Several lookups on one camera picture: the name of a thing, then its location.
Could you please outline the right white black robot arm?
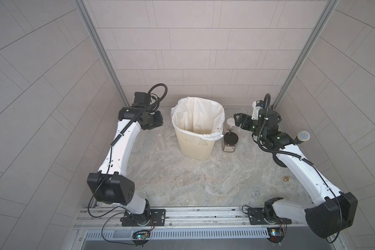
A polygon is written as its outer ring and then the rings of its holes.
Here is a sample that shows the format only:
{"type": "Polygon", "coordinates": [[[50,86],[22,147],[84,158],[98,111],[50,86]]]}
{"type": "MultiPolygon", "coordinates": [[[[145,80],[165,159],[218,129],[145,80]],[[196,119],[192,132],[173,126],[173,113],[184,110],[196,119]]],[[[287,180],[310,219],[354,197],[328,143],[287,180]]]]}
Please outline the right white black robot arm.
{"type": "Polygon", "coordinates": [[[305,188],[312,205],[301,205],[275,197],[264,203],[264,219],[276,224],[289,219],[305,224],[320,238],[338,234],[353,225],[357,198],[343,193],[325,178],[301,152],[299,138],[292,139],[279,130],[280,116],[272,109],[260,108],[257,119],[238,113],[233,116],[237,127],[251,131],[259,148],[271,153],[277,165],[288,168],[305,188]]]}

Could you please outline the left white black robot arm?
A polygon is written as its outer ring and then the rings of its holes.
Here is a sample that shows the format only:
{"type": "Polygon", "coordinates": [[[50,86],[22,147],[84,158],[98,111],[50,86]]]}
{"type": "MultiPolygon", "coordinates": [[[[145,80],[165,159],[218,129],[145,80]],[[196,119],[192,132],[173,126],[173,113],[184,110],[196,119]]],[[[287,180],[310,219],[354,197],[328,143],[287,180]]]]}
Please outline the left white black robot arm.
{"type": "Polygon", "coordinates": [[[139,132],[162,126],[162,115],[155,110],[158,105],[156,94],[136,92],[132,106],[119,111],[110,150],[98,171],[87,178],[91,200],[115,204],[133,215],[148,213],[149,202],[135,194],[135,184],[127,178],[127,164],[139,132]]]}

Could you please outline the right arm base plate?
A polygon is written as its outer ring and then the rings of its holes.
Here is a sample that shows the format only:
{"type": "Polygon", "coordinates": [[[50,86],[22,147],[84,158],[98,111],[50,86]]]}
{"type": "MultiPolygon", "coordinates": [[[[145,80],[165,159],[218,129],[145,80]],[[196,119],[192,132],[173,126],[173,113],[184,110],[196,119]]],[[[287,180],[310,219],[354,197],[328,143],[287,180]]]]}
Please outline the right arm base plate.
{"type": "Polygon", "coordinates": [[[244,212],[250,221],[250,225],[290,225],[292,220],[286,218],[277,218],[275,221],[267,221],[263,208],[248,207],[244,212]]]}

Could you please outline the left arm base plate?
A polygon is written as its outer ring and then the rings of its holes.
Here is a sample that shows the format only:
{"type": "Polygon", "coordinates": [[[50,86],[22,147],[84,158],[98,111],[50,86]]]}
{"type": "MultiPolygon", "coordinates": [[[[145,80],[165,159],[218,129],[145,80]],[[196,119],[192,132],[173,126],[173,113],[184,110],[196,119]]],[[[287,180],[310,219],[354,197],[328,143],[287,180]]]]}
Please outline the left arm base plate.
{"type": "Polygon", "coordinates": [[[152,227],[164,226],[165,209],[150,209],[143,214],[132,214],[126,211],[122,217],[123,227],[152,227]]]}

